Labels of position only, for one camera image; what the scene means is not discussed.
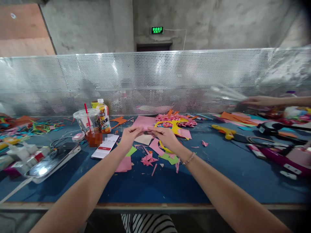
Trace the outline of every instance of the striped clothing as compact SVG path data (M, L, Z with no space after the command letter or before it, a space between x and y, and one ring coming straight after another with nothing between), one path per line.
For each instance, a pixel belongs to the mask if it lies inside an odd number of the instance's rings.
M122 214L126 233L177 233L168 214Z

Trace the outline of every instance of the person's hand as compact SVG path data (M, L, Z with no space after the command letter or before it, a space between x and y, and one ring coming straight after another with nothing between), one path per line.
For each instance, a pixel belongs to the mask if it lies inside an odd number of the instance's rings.
M170 151L174 152L175 154L183 147L183 145L178 141L175 134L170 128L164 127L148 127L151 130L152 134L159 138L162 144L168 148Z
M252 96L242 102L242 104L254 106L275 106L280 105L280 98L269 96Z
M143 134L142 130L142 127L135 126L123 129L120 145L130 150L133 145L134 139Z

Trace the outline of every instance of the table edge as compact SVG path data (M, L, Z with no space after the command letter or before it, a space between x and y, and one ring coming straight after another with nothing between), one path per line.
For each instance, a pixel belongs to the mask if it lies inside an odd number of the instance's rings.
M52 202L5 202L0 205L1 210L48 210ZM307 204L263 204L268 210L307 210ZM94 210L137 211L137 210L215 210L212 204L190 203L98 203Z

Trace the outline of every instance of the perforated metal panel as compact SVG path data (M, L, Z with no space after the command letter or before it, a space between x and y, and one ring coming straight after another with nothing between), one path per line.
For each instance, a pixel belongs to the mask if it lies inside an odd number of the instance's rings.
M0 112L72 115L101 97L112 115L246 110L211 97L310 94L311 49L193 50L0 58Z

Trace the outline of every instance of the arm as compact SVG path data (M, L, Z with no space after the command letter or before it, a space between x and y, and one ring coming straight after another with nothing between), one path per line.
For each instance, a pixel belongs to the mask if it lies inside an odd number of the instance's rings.
M171 129L149 129L182 162L186 162L192 156L192 152L178 142ZM218 213L236 232L290 232L259 202L200 157L194 155L186 167Z
M269 96L253 96L243 101L242 104L254 105L254 106L311 106L311 96L307 97L269 97Z
M71 186L39 220L31 233L78 232L141 130L137 127L124 129L118 147Z

